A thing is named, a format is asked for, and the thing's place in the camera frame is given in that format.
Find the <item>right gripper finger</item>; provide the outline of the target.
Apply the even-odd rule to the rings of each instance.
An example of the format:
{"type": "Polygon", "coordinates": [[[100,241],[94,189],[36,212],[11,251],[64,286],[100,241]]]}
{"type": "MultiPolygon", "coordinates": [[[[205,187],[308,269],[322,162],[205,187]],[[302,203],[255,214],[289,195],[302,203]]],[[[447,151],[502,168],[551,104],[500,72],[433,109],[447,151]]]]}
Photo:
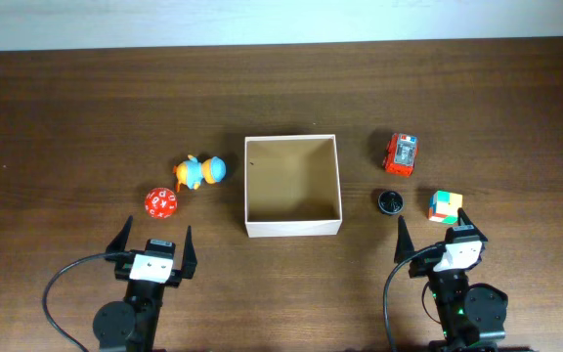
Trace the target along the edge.
{"type": "Polygon", "coordinates": [[[475,225],[470,220],[462,207],[457,210],[457,225],[465,229],[474,229],[475,225]]]}
{"type": "Polygon", "coordinates": [[[396,264],[401,264],[411,258],[414,254],[415,249],[411,240],[405,217],[403,215],[400,215],[398,217],[397,243],[394,254],[394,262],[396,264]]]}

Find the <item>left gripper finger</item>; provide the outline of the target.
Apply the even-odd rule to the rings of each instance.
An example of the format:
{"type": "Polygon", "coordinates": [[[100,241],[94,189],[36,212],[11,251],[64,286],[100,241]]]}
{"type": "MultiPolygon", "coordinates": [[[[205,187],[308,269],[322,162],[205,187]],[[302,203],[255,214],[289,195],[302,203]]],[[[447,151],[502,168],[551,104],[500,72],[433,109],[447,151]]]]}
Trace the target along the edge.
{"type": "Polygon", "coordinates": [[[133,224],[133,216],[130,215],[121,230],[113,238],[113,240],[108,244],[105,250],[107,262],[119,262],[127,260],[131,257],[131,253],[125,250],[126,244],[129,239],[129,234],[133,224]]]}
{"type": "Polygon", "coordinates": [[[190,280],[195,275],[197,266],[197,258],[195,254],[195,247],[193,243],[192,227],[189,226],[185,238],[183,249],[182,264],[181,264],[181,277],[185,280],[190,280]]]}

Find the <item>multicolour puzzle cube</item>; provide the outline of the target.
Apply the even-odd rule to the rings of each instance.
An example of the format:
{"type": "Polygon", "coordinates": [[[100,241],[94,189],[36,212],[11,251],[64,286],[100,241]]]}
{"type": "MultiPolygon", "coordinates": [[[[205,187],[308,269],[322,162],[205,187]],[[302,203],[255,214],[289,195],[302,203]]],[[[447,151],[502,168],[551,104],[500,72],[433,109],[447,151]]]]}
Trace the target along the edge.
{"type": "Polygon", "coordinates": [[[463,195],[439,190],[430,199],[428,219],[452,225],[457,222],[457,212],[462,205],[463,195]]]}

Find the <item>red toy car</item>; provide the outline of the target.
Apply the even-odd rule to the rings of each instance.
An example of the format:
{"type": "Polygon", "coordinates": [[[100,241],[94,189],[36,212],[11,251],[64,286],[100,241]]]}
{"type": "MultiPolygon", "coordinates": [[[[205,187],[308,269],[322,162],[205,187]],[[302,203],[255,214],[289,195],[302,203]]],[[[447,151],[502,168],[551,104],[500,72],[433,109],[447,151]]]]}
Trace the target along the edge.
{"type": "Polygon", "coordinates": [[[410,177],[414,171],[418,139],[410,134],[394,133],[386,148],[383,167],[387,173],[410,177]]]}

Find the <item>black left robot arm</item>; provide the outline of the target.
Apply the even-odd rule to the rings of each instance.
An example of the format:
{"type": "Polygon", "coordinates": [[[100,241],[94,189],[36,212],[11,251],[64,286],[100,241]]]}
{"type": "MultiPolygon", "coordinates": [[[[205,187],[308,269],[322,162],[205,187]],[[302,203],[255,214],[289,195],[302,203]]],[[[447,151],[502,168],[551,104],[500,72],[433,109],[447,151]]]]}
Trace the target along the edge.
{"type": "Polygon", "coordinates": [[[150,239],[142,250],[125,249],[132,223],[129,217],[105,250],[107,261],[114,264],[114,276],[127,287],[122,299],[105,304],[95,315],[93,333],[102,351],[152,351],[164,291],[195,275],[191,229],[186,233],[181,267],[175,269],[174,242],[150,239]]]}

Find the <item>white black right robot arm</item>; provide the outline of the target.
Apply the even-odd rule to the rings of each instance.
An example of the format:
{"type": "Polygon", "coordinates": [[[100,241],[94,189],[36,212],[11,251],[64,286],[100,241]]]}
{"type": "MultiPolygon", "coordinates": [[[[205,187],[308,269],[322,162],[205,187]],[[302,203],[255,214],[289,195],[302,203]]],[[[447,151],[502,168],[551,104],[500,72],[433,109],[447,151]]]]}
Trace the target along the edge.
{"type": "Polygon", "coordinates": [[[505,338],[507,295],[487,284],[472,285],[467,277],[481,263],[487,242],[463,208],[441,242],[420,250],[413,246],[405,218],[398,218],[395,269],[409,265],[412,279],[427,280],[424,289],[432,293],[444,336],[428,344],[430,351],[497,351],[505,338]]]}

